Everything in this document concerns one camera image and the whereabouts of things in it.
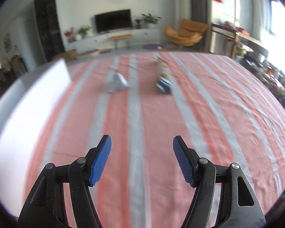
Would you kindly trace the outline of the dark display cabinet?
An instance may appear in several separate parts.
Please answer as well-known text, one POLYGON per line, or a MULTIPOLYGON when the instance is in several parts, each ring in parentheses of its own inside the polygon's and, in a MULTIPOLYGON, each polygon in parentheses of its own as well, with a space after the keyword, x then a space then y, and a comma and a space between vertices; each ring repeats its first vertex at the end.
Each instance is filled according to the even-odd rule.
POLYGON ((47 61, 65 52, 56 0, 34 0, 34 14, 42 52, 47 61))

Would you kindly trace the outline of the small wooden bench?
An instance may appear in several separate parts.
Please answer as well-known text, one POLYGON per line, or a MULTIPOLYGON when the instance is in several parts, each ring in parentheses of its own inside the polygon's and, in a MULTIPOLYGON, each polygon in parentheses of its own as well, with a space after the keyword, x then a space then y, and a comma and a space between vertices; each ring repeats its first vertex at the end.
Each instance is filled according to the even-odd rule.
POLYGON ((119 36, 112 36, 110 39, 114 42, 114 49, 118 50, 118 42, 121 40, 126 41, 127 49, 131 48, 131 39, 133 38, 132 34, 126 34, 126 35, 119 35, 119 36))

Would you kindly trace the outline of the red flower plant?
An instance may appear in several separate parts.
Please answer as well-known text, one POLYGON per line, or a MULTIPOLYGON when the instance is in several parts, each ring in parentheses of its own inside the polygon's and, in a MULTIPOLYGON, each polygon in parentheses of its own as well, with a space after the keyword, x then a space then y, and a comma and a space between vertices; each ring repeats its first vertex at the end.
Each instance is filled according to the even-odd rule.
POLYGON ((64 36, 67 39, 68 43, 72 43, 75 41, 75 29, 74 27, 71 27, 69 30, 65 30, 64 36))

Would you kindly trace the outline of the long stick snack packet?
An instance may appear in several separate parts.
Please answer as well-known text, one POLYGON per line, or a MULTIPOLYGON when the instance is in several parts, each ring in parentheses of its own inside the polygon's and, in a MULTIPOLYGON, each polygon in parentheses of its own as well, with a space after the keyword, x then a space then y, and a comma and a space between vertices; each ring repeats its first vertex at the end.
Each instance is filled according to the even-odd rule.
POLYGON ((160 57, 157 57, 157 61, 158 61, 159 75, 158 75, 158 80, 156 82, 156 86, 164 94, 172 94, 168 63, 160 57))

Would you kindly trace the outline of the small dark potted plant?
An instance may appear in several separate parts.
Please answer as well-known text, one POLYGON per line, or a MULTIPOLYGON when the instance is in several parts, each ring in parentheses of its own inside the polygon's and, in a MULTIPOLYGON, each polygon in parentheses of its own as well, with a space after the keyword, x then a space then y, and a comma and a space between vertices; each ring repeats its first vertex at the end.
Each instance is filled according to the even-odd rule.
POLYGON ((142 28, 142 23, 143 23, 142 19, 135 19, 134 22, 135 22, 136 29, 141 29, 142 28))

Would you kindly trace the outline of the large green potted plant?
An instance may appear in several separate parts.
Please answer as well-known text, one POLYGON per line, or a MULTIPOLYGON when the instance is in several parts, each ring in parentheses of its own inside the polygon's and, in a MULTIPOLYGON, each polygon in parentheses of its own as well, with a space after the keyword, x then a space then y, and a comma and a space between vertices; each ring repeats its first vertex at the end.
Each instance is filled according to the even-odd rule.
POLYGON ((142 13, 142 17, 143 17, 142 20, 148 29, 156 28, 157 24, 161 21, 161 17, 154 16, 150 13, 148 14, 142 13))

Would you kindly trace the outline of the potted plant in white vase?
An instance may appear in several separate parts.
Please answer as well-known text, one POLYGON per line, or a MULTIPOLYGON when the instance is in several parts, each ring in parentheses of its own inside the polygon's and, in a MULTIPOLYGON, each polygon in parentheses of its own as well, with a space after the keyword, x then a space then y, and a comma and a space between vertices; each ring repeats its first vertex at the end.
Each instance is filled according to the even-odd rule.
POLYGON ((75 35, 74 39, 76 41, 80 41, 86 37, 89 36, 89 31, 91 30, 91 27, 89 25, 83 25, 79 28, 77 34, 75 35))

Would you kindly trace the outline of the white board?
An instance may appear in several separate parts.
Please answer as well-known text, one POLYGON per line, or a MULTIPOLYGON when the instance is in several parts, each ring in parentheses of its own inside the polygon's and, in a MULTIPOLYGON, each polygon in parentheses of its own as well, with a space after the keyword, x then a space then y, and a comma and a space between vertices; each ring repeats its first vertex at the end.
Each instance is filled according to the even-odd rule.
POLYGON ((20 76, 0 98, 0 202, 18 217, 41 133, 71 83, 63 59, 20 76))

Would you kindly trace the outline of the wooden side table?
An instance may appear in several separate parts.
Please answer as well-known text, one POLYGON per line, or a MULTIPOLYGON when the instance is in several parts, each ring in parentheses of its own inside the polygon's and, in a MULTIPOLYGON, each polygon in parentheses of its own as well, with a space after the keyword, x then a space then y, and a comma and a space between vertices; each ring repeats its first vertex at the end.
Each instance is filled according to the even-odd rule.
POLYGON ((255 52, 265 58, 269 54, 269 51, 259 40, 233 28, 218 24, 211 25, 211 54, 224 55, 235 59, 237 50, 240 48, 247 52, 255 52))

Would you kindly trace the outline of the purple round mat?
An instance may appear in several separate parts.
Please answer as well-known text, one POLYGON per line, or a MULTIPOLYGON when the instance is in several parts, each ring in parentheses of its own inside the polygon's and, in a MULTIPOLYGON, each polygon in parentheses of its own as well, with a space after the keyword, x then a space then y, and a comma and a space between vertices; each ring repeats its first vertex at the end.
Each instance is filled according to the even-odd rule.
POLYGON ((160 44, 145 44, 142 48, 149 51, 160 51, 163 50, 164 46, 160 44))

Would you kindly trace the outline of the grey triangular snack pouch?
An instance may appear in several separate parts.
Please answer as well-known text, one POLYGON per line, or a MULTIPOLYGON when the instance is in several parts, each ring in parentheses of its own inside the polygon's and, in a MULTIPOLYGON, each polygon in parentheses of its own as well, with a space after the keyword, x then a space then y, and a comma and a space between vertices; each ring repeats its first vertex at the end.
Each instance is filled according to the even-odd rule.
POLYGON ((117 68, 111 68, 109 79, 106 82, 105 90, 109 93, 116 93, 119 91, 124 91, 129 89, 130 85, 128 81, 125 79, 123 74, 121 74, 117 68))

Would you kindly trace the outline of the cardboard box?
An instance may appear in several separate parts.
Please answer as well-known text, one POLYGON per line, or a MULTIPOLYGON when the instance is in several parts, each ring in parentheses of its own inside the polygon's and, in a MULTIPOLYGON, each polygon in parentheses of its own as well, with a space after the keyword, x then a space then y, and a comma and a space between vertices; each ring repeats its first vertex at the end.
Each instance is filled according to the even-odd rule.
POLYGON ((72 49, 70 51, 66 51, 60 54, 55 55, 52 60, 64 59, 66 62, 74 61, 76 59, 76 55, 78 51, 76 49, 72 49))

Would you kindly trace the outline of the black television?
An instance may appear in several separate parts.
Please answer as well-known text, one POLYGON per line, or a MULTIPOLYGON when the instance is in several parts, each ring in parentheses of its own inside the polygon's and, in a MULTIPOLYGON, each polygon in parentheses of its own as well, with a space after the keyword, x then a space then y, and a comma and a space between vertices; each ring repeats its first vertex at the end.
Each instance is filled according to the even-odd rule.
POLYGON ((133 27, 131 10, 117 10, 95 15, 97 33, 133 27))

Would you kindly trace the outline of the white tv cabinet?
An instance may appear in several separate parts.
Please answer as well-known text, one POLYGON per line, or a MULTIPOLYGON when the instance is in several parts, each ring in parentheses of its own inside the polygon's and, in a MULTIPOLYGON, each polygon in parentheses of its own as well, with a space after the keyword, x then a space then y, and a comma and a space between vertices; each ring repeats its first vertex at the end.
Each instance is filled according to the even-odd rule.
MULTIPOLYGON (((112 36, 132 34, 131 39, 132 46, 143 46, 145 44, 160 44, 161 32, 159 29, 131 29, 120 30, 115 32, 108 32, 103 34, 97 34, 94 36, 88 36, 80 41, 74 41, 72 43, 66 43, 64 45, 65 51, 76 49, 78 53, 91 51, 94 49, 114 49, 114 42, 110 39, 112 36)), ((121 40, 118 42, 118 48, 125 48, 126 41, 121 40)))

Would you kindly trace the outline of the striped red grey tablecloth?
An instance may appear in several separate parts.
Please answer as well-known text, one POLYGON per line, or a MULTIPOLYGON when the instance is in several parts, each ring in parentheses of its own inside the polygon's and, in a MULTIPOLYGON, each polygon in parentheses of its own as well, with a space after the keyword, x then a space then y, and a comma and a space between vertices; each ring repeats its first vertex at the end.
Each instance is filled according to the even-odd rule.
POLYGON ((285 110, 237 62, 217 55, 144 52, 68 66, 72 82, 45 126, 27 175, 70 164, 112 138, 92 199, 104 227, 180 227, 194 190, 172 149, 180 135, 217 165, 236 162, 267 212, 285 188, 285 110), (157 86, 157 57, 168 63, 172 94, 157 86), (117 68, 130 88, 105 90, 117 68))

